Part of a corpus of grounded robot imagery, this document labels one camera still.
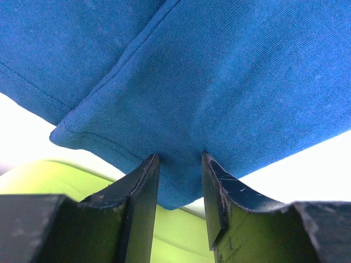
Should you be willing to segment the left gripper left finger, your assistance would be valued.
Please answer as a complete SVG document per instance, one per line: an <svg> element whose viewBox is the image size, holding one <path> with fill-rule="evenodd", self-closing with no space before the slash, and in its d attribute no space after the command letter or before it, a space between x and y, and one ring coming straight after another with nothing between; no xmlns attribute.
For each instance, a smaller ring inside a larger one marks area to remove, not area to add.
<svg viewBox="0 0 351 263"><path fill-rule="evenodd" d="M1 195L1 262L149 262L160 161L80 202L66 195Z"/></svg>

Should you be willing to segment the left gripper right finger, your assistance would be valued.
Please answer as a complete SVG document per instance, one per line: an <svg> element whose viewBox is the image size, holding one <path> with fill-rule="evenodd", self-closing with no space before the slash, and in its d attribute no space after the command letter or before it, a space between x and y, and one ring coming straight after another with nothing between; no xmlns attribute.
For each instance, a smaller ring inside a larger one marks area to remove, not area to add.
<svg viewBox="0 0 351 263"><path fill-rule="evenodd" d="M350 203L285 204L202 154L209 248L216 262L350 262Z"/></svg>

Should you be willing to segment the navy blue t shirt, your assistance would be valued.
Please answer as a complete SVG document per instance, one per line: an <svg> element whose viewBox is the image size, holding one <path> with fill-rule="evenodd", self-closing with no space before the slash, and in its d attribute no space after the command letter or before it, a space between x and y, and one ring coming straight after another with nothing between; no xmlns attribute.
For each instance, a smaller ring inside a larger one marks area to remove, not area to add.
<svg viewBox="0 0 351 263"><path fill-rule="evenodd" d="M1 1L1 93L173 210L350 130L350 1Z"/></svg>

